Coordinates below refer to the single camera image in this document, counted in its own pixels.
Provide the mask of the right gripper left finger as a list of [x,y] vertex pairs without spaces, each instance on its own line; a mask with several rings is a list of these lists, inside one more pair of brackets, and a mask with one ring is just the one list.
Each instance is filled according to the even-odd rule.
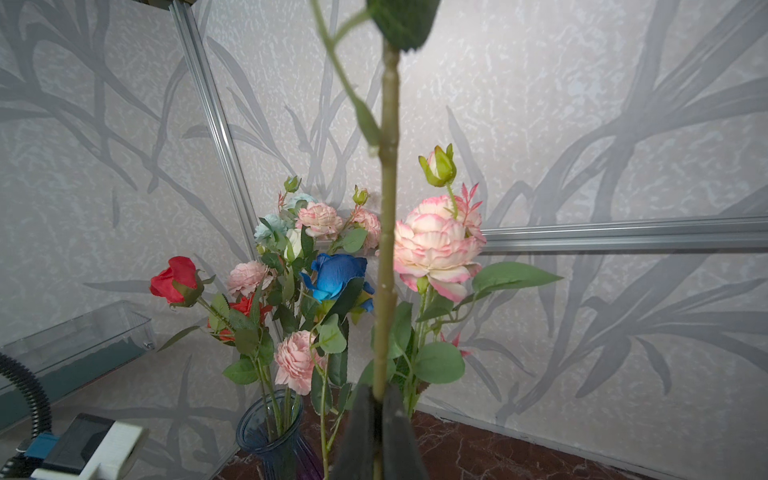
[[329,478],[371,480],[376,446],[377,402],[371,386],[360,384]]

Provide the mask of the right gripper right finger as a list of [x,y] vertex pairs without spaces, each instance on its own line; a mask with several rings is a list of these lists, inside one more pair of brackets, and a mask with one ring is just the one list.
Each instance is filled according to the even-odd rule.
[[427,480],[400,390],[388,384],[382,402],[381,456],[386,480]]

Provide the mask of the purple glass vase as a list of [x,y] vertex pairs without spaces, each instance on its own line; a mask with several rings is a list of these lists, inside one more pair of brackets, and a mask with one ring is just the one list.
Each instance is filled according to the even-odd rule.
[[303,404],[293,390],[267,394],[251,405],[235,431],[240,449],[261,464],[262,479],[323,479],[323,465],[301,433]]

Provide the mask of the small pink flower stem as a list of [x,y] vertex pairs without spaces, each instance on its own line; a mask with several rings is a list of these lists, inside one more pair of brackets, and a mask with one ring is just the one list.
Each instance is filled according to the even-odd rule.
[[311,392],[315,367],[324,368],[327,364],[326,359],[312,347],[316,337],[310,331],[298,330],[278,345],[275,353],[277,385],[287,386],[299,396]]

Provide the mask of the blue rose stem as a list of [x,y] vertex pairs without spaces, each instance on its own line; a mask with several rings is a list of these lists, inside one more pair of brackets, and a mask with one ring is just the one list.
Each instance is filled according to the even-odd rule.
[[373,309],[373,287],[366,280],[367,259],[349,254],[322,253],[306,279],[318,303],[310,331],[310,399],[320,422],[323,477],[331,470],[331,450],[353,386],[348,379],[350,325]]

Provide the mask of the red rose stem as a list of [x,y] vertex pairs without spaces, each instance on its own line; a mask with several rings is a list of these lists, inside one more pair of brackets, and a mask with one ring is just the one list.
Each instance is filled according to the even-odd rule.
[[[192,308],[200,306],[207,312],[207,323],[203,330],[214,338],[207,328],[209,318],[209,305],[214,298],[221,294],[230,302],[237,302],[240,297],[233,297],[228,293],[219,293],[207,301],[203,297],[205,288],[214,282],[215,278],[204,279],[202,271],[188,257],[176,256],[168,261],[168,267],[150,280],[150,293],[164,299],[172,308]],[[271,301],[279,286],[277,273],[275,279],[268,288],[259,288],[250,298],[253,303],[268,304],[273,307]],[[233,343],[224,343],[214,338],[219,343],[234,348],[238,352],[238,359],[224,370],[224,376],[235,384],[248,385],[257,383],[263,393],[273,395],[276,391],[272,375],[272,365],[275,353],[275,341],[271,328],[268,325],[267,314],[263,326],[256,319],[254,330],[241,330],[235,334]]]
[[233,343],[237,332],[256,328],[256,319],[263,326],[267,314],[272,309],[273,307],[268,304],[254,304],[250,297],[240,297],[237,302],[230,303],[219,294],[209,305],[207,328],[217,340]]

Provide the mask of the striped pink peony stem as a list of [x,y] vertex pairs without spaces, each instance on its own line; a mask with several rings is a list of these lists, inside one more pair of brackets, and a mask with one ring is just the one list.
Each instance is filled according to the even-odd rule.
[[401,301],[390,329],[387,373],[413,415],[432,385],[451,384],[466,371],[468,351],[447,340],[443,329],[466,320],[483,299],[499,291],[540,287],[558,275],[516,261],[482,265],[487,244],[476,187],[453,190],[454,149],[437,146],[418,159],[426,182],[443,194],[421,201],[394,225],[394,272],[416,293],[417,303]]

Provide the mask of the pink carnation tall stem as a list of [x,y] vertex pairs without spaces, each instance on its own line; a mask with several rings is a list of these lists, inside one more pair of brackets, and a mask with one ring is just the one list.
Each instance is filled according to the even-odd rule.
[[354,208],[347,217],[330,205],[308,201],[297,211],[296,228],[310,238],[328,241],[329,253],[374,252],[380,244],[382,227],[379,217],[365,207],[368,200],[368,190],[355,187]]

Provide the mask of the light blue flower stem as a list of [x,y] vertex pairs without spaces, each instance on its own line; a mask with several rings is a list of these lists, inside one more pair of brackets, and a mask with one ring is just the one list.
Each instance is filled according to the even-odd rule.
[[254,231],[255,246],[259,254],[265,253],[270,245],[275,244],[280,235],[286,236],[296,225],[299,209],[315,201],[314,197],[300,191],[301,185],[301,177],[288,177],[278,192],[275,212],[259,218]]

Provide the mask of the peach rose stem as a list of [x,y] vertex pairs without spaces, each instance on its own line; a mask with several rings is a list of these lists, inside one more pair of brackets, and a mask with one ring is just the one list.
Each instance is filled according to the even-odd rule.
[[[375,298],[375,338],[372,395],[381,404],[387,390],[389,334],[394,319],[394,227],[397,207],[398,149],[400,140],[400,74],[403,52],[423,47],[432,30],[440,3],[438,1],[368,1],[332,34],[325,22],[320,3],[310,3],[317,34],[325,47],[349,100],[358,125],[378,155],[381,165],[382,233],[378,285]],[[361,100],[336,53],[339,43],[357,26],[372,21],[382,35],[383,74],[381,78],[381,118],[376,120]]]

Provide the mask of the large pink peony stem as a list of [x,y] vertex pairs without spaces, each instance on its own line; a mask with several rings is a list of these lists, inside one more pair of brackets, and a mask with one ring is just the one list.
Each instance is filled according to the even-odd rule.
[[228,293],[233,297],[250,298],[259,288],[268,288],[275,275],[274,269],[259,261],[239,263],[227,278]]

